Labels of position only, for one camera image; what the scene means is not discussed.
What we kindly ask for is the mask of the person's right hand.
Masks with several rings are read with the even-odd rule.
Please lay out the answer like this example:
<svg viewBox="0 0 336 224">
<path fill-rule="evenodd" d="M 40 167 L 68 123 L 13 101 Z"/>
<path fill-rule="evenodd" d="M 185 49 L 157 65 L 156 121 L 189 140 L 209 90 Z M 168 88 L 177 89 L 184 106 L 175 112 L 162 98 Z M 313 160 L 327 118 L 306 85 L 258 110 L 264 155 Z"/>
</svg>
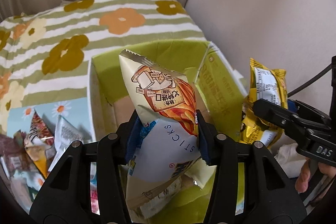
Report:
<svg viewBox="0 0 336 224">
<path fill-rule="evenodd" d="M 302 166 L 298 179 L 295 182 L 295 189 L 299 193 L 306 192 L 309 186 L 309 180 L 311 177 L 310 162 L 311 160 L 309 158 L 306 158 L 306 162 Z M 335 167 L 329 166 L 322 162 L 318 163 L 318 169 L 321 173 L 327 175 L 329 178 L 333 178 L 336 173 Z"/>
</svg>

